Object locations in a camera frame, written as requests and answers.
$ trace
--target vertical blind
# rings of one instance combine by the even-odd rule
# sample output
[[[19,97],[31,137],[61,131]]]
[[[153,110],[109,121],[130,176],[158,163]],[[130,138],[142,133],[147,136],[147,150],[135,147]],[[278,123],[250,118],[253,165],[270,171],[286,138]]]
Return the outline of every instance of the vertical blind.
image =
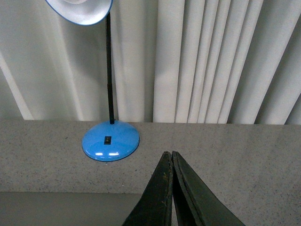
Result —
[[[115,117],[301,124],[300,0],[114,0]],[[104,21],[0,7],[0,118],[107,120]]]

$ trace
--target black object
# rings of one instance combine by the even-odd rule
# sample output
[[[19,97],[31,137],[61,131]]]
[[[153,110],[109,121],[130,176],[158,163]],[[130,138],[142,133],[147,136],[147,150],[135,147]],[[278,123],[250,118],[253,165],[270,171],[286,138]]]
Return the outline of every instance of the black object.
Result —
[[[173,186],[179,226],[244,226],[178,152],[173,152],[172,161],[169,152],[163,153],[140,201],[123,225],[169,226],[172,211],[170,186]]]
[[[112,57],[111,57],[111,16],[108,13],[105,18],[105,39],[107,52],[107,73],[108,73],[108,102],[110,124],[114,124],[114,104],[113,104],[113,85],[112,85]]]
[[[141,199],[123,226],[171,226],[173,163],[164,152]]]
[[[178,153],[173,152],[174,204],[179,226],[243,226]],[[188,209],[181,204],[186,201]]]
[[[104,137],[104,144],[105,145],[110,145],[111,144],[111,140],[112,140],[111,136],[105,136]]]

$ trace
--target lamp shade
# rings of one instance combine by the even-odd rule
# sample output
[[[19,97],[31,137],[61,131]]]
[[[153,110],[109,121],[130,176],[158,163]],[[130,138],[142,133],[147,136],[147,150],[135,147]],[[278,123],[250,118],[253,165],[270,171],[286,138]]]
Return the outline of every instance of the lamp shade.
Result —
[[[79,25],[93,25],[109,13],[113,0],[46,0],[60,16]]]

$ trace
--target black lamp pole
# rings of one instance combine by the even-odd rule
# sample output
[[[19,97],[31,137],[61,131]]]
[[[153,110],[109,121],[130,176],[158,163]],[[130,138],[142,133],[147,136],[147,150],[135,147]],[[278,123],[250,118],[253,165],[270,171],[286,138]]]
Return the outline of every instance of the black lamp pole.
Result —
[[[109,115],[110,115],[110,124],[114,124],[112,59],[111,59],[111,16],[110,16],[110,13],[108,13],[108,15],[105,19],[105,39],[106,39],[106,51],[107,51]]]

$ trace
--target dark green object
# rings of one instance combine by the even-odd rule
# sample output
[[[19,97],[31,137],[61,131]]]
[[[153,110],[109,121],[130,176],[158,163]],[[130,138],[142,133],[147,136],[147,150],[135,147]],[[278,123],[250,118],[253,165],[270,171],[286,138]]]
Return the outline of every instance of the dark green object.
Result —
[[[178,152],[163,153],[123,226],[170,226],[172,195],[179,226],[244,226]]]
[[[171,226],[173,163],[164,152],[141,199],[123,226]]]
[[[172,158],[174,203],[179,226],[244,225],[217,199],[178,152],[173,152]]]

